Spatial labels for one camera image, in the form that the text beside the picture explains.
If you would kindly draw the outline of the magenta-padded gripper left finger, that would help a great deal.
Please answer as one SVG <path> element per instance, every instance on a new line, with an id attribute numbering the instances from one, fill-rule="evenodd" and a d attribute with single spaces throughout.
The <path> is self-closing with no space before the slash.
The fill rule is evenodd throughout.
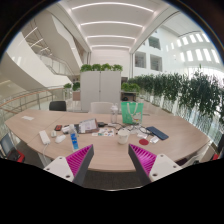
<path id="1" fill-rule="evenodd" d="M 44 170 L 81 186 L 93 155 L 94 147 L 89 145 L 67 157 L 57 157 Z"/>

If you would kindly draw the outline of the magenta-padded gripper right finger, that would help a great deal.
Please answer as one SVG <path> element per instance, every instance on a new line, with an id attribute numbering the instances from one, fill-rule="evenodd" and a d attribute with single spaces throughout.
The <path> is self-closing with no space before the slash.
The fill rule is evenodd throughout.
<path id="1" fill-rule="evenodd" d="M 129 145 L 128 154 L 142 183 L 151 183 L 181 170 L 181 167 L 165 154 L 155 155 L 133 144 Z"/>

